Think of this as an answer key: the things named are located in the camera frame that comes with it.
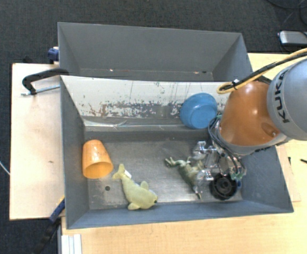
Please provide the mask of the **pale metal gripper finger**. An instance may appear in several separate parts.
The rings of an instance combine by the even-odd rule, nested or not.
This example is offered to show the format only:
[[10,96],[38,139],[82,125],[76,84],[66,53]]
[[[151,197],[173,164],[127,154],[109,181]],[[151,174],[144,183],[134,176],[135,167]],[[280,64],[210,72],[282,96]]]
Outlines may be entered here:
[[205,187],[208,187],[209,184],[214,180],[209,169],[200,170],[195,178],[195,186],[194,192],[195,193],[202,193]]
[[198,141],[191,151],[193,161],[203,160],[214,150],[212,145],[207,145],[205,141]]

